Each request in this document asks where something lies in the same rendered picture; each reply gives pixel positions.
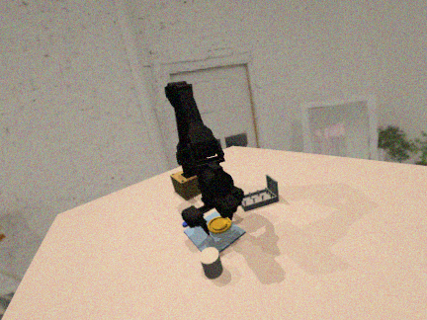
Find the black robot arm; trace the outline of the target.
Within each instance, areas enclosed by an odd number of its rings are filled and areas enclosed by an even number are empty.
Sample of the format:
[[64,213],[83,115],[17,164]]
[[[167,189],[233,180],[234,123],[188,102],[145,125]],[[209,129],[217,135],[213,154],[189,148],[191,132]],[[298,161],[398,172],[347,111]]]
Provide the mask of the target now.
[[224,153],[212,131],[202,121],[192,86],[186,81],[179,81],[169,82],[164,87],[165,96],[175,109],[179,137],[177,163],[182,165],[181,175],[184,178],[197,175],[199,185],[210,192],[209,208],[214,208],[221,217],[227,218],[242,205],[242,192],[232,192],[233,179],[219,165],[225,162]]

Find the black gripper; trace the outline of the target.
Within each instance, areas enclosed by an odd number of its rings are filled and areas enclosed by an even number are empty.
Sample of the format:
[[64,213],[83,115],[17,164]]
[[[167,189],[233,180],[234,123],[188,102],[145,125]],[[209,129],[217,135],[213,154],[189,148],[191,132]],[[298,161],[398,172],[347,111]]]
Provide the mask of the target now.
[[[208,235],[210,235],[207,227],[207,221],[203,217],[204,213],[214,209],[214,208],[209,208],[209,204],[208,204],[210,192],[206,189],[206,187],[202,187],[200,185],[198,185],[198,189],[201,190],[201,194],[202,194],[201,201],[204,203],[204,205],[199,208],[195,208],[193,205],[188,206],[181,211],[181,214],[183,219],[185,220],[185,222],[188,224],[190,228],[201,226],[202,229]],[[237,190],[240,190],[242,192],[242,197],[245,198],[243,190],[233,186],[232,192],[235,192]]]

